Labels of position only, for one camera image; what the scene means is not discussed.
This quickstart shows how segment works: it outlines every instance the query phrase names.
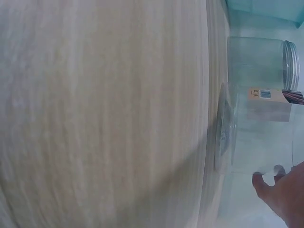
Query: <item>finger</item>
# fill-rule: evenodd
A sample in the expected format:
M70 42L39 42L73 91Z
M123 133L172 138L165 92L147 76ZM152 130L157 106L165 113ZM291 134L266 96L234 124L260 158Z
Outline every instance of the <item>finger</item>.
M271 187L264 182L263 176L260 173L252 175L252 185L256 189L257 196L267 203Z
M277 183L286 175L286 171L282 165L276 165L274 167L274 173L276 173L276 176L274 176L275 183Z

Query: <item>clear plastic jar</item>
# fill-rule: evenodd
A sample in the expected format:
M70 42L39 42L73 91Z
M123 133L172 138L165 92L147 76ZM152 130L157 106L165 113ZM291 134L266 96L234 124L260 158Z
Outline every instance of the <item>clear plastic jar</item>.
M296 90L299 70L299 58L292 42L228 38L228 75L232 84Z
M220 173L275 174L276 165L288 172L304 161L304 105L290 103L293 93L223 84L215 155Z

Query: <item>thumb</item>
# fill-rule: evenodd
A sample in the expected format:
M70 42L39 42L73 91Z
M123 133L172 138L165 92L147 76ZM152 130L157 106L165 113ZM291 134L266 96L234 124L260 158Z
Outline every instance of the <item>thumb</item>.
M268 204L271 194L271 187L269 187L269 185L264 182L261 173L256 172L253 174L252 185L256 189L257 196Z

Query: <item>wooden surface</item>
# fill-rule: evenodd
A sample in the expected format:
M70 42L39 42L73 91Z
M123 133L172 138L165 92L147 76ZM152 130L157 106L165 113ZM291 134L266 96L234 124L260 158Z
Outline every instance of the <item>wooden surface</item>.
M226 60L205 0L1 0L0 19L0 227L207 222Z
M200 228L212 228L218 214L224 180L214 170L216 116L220 87L228 81L228 13L225 0L207 0L209 38L209 119L203 188L200 204Z

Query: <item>transparent container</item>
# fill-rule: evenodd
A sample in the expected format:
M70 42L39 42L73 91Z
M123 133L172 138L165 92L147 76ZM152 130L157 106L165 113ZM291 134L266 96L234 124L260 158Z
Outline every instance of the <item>transparent container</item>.
M274 166L289 172L304 161L304 99L292 104L298 92L283 91L222 85L215 154L220 173L276 175Z
M292 42L228 38L228 75L232 84L296 90L299 71L299 57Z
M293 21L296 27L304 22L303 0L227 0L230 9Z

